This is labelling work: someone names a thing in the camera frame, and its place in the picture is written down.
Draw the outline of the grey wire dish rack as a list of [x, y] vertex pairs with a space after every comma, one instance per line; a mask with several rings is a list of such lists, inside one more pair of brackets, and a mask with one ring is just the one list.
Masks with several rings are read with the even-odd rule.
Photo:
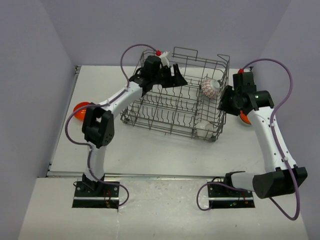
[[[223, 132], [226, 113], [218, 109], [221, 94], [209, 98], [201, 85], [205, 78], [214, 79], [223, 91], [229, 83], [230, 56], [218, 54], [215, 59], [208, 59], [200, 57], [197, 50], [174, 47], [168, 58], [171, 64], [178, 64], [187, 85], [174, 88], [155, 85], [125, 108], [120, 114], [121, 121], [165, 134], [215, 142]], [[213, 125], [211, 138], [197, 136], [195, 125], [201, 121]]]

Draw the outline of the large orange bowl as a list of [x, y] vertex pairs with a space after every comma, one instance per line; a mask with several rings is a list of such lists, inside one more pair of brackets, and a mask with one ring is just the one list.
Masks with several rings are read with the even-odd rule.
[[74, 108], [73, 108], [73, 112], [74, 117], [79, 120], [79, 121], [83, 121], [85, 119], [85, 114], [86, 114], [86, 106], [88, 106], [90, 103], [87, 101], [83, 101], [78, 103]]

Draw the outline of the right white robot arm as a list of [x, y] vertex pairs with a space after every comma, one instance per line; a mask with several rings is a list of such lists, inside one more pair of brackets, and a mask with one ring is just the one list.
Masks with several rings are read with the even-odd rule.
[[255, 131], [261, 148], [265, 173], [232, 172], [224, 182], [223, 191], [233, 197], [242, 190], [255, 192], [261, 198], [298, 194], [299, 186], [307, 178], [305, 167], [297, 166], [280, 132], [275, 116], [275, 107], [268, 91], [249, 92], [234, 90], [227, 86], [223, 91], [219, 110], [231, 115], [243, 112]]

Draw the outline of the small orange bowl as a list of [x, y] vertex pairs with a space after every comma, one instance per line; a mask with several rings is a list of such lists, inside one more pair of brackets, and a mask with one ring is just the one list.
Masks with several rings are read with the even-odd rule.
[[241, 110], [239, 114], [240, 119], [247, 125], [251, 125], [251, 122], [248, 118], [248, 116]]

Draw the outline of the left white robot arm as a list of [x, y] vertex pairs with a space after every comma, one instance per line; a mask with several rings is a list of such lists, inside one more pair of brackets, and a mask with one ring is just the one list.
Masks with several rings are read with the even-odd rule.
[[129, 78], [128, 85], [123, 90], [100, 104], [87, 107], [82, 132], [90, 151], [82, 182], [92, 196], [97, 197], [104, 190], [104, 157], [106, 146], [115, 135], [115, 118], [130, 104], [151, 91], [154, 85], [174, 88], [188, 84], [176, 63], [173, 64], [173, 73], [174, 75], [166, 65], [141, 67]]

